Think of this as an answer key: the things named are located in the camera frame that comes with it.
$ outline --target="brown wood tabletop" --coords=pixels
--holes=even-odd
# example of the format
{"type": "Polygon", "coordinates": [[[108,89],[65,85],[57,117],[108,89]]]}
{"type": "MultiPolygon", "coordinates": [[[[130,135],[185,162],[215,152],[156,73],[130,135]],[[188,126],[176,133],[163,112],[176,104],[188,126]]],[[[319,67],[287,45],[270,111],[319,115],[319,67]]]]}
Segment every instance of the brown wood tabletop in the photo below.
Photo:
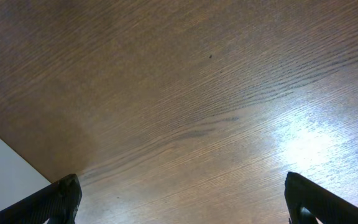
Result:
{"type": "Polygon", "coordinates": [[[0,137],[77,223],[288,223],[289,170],[358,206],[358,1],[0,0],[0,137]]]}

